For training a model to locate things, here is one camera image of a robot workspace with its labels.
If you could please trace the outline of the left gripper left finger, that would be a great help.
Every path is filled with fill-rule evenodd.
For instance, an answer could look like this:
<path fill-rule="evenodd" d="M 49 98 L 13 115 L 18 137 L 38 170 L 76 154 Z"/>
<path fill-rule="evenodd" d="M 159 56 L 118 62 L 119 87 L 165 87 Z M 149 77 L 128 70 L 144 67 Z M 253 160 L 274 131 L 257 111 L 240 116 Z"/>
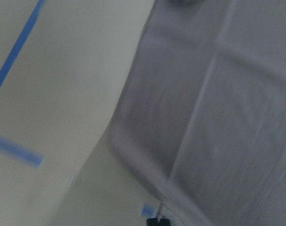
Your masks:
<path fill-rule="evenodd" d="M 148 218 L 146 220 L 147 226 L 157 226 L 157 218 Z"/>

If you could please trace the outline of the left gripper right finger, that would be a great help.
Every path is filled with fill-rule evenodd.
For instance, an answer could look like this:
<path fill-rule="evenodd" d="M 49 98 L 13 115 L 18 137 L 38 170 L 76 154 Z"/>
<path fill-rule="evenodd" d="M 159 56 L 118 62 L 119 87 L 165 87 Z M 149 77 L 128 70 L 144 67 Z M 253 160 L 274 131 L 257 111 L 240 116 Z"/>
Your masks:
<path fill-rule="evenodd" d="M 169 219 L 162 218 L 162 219 L 159 221 L 159 226 L 170 226 L 170 220 L 169 220 Z"/>

